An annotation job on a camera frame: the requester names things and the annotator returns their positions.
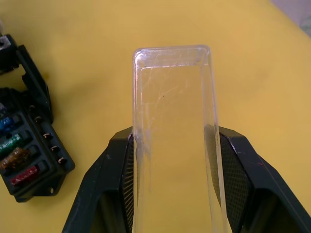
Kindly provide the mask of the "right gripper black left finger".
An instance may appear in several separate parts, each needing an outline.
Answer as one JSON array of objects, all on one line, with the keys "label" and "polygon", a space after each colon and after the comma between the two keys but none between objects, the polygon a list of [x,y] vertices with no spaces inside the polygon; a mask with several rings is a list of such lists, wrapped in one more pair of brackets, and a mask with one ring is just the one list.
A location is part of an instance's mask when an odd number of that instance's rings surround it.
[{"label": "right gripper black left finger", "polygon": [[134,216],[132,128],[114,134],[83,177],[65,233],[130,233]]}]

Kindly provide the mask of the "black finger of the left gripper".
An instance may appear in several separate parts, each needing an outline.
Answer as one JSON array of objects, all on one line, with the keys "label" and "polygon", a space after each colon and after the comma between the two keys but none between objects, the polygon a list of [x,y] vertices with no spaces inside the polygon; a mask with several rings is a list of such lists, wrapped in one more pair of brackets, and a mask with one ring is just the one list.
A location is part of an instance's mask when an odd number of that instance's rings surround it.
[{"label": "black finger of the left gripper", "polygon": [[25,74],[22,76],[24,84],[44,116],[50,123],[53,123],[51,98],[45,80],[24,45],[18,46],[16,55],[25,70]]}]

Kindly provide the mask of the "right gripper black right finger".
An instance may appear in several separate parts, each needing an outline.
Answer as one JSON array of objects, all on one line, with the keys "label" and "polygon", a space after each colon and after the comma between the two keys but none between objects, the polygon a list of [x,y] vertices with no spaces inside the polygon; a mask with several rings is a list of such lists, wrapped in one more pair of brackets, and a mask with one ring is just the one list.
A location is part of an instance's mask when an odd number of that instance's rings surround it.
[{"label": "right gripper black right finger", "polygon": [[213,232],[310,232],[310,215],[244,135],[206,125],[204,140]]}]

